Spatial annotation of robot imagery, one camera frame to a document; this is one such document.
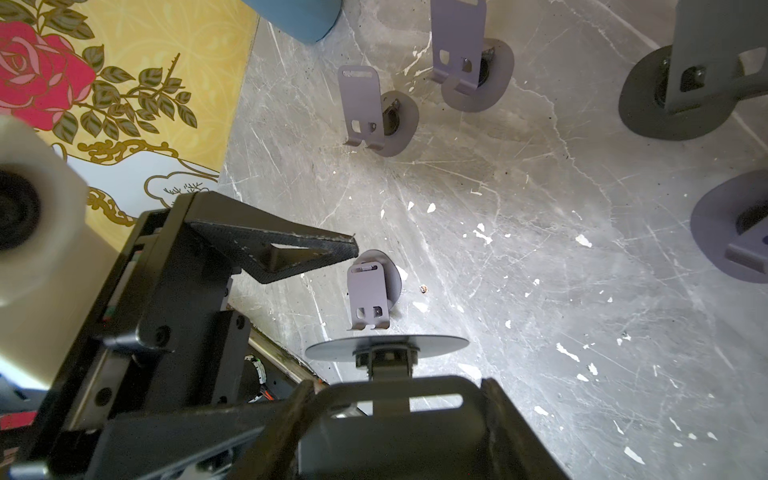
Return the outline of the black phone stand front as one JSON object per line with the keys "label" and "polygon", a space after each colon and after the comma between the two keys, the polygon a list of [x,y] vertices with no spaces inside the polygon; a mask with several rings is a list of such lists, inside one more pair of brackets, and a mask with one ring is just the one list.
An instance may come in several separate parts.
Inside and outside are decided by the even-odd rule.
{"label": "black phone stand front", "polygon": [[310,406],[300,479],[487,479],[484,400],[459,376],[413,377],[423,358],[465,348],[449,335],[373,335],[318,343],[307,358],[353,362],[365,382],[340,383]]}

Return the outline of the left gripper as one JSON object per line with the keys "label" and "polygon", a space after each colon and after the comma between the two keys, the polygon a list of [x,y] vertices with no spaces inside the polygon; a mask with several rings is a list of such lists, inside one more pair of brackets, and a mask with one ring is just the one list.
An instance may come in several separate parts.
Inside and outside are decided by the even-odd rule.
{"label": "left gripper", "polygon": [[250,327],[225,309],[230,280],[245,271],[270,284],[358,255],[349,235],[285,221],[252,226],[248,204],[215,192],[143,213],[12,477],[161,479],[230,449],[241,451],[236,461],[285,400],[227,406]]}

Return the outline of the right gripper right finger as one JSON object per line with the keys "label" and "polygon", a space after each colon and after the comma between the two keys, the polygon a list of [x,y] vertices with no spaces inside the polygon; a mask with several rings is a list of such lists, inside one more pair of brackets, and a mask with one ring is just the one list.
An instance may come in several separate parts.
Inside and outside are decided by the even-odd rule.
{"label": "right gripper right finger", "polygon": [[488,431],[491,479],[569,479],[500,384],[483,379],[480,387]]}

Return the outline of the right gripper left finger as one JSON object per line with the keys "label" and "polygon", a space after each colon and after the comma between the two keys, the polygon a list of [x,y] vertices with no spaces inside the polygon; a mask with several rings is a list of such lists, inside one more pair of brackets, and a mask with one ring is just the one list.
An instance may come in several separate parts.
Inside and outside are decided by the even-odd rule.
{"label": "right gripper left finger", "polygon": [[228,479],[294,479],[296,450],[304,431],[304,414],[315,397],[315,383],[302,381],[263,431],[234,462]]}

